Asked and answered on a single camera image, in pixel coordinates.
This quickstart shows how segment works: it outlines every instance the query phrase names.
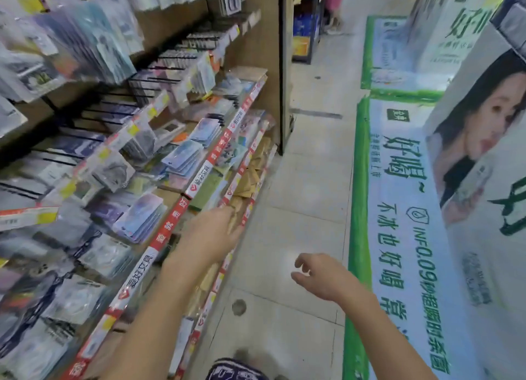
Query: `yellow price tag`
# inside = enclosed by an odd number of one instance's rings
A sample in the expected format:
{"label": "yellow price tag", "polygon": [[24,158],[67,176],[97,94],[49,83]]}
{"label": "yellow price tag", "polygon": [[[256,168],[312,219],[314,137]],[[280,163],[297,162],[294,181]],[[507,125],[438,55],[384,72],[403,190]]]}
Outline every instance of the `yellow price tag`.
{"label": "yellow price tag", "polygon": [[73,193],[75,193],[76,190],[77,190],[77,180],[72,179],[71,181],[69,181],[69,183],[66,186],[64,186],[61,189],[60,194],[62,198],[66,199],[70,197]]}
{"label": "yellow price tag", "polygon": [[110,330],[115,323],[116,319],[113,316],[108,316],[102,324],[102,330]]}
{"label": "yellow price tag", "polygon": [[49,224],[57,219],[57,213],[42,213],[39,214],[36,223],[37,224]]}
{"label": "yellow price tag", "polygon": [[151,120],[152,118],[154,118],[156,115],[157,115],[157,110],[155,109],[155,107],[151,107],[148,109],[148,118]]}
{"label": "yellow price tag", "polygon": [[133,124],[130,129],[128,130],[128,133],[134,137],[135,135],[137,135],[137,132],[139,132],[139,127],[136,126],[135,124]]}
{"label": "yellow price tag", "polygon": [[101,153],[99,153],[99,158],[104,162],[109,157],[111,151],[108,148],[104,148]]}
{"label": "yellow price tag", "polygon": [[18,3],[30,15],[44,11],[44,5],[42,5],[40,0],[18,0]]}

